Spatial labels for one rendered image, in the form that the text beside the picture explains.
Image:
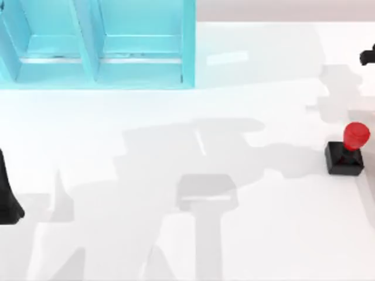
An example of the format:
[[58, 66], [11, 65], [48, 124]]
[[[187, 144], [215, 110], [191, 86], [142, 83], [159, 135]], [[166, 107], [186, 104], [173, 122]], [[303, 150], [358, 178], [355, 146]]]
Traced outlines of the light blue rack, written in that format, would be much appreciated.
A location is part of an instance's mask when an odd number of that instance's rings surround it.
[[0, 0], [0, 89], [195, 86], [196, 0]]

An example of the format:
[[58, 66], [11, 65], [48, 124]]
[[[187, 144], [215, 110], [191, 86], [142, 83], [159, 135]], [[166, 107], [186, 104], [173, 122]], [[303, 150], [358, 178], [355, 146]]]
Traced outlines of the red and black stamp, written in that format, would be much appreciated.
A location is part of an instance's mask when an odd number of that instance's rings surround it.
[[342, 141], [329, 141], [324, 150], [330, 175], [359, 176], [364, 169], [361, 148], [370, 139], [370, 129], [361, 122], [351, 122], [343, 131]]

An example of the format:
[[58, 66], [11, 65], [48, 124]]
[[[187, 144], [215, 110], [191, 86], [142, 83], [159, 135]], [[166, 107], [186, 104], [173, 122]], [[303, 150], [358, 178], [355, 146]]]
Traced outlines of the black right gripper tip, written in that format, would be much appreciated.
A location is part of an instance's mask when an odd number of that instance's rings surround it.
[[367, 64], [375, 64], [375, 44], [370, 50], [364, 50], [360, 53], [360, 64], [365, 66]]

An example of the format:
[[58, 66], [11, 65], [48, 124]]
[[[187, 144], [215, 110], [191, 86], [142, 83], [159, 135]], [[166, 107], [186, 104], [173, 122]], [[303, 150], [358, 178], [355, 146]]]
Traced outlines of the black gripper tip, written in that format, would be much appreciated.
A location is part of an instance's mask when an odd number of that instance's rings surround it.
[[0, 225], [15, 225], [24, 216], [25, 211], [11, 189], [4, 155], [0, 149]]
[[365, 66], [367, 64], [375, 64], [375, 44], [370, 50], [364, 50], [360, 53], [360, 64]]

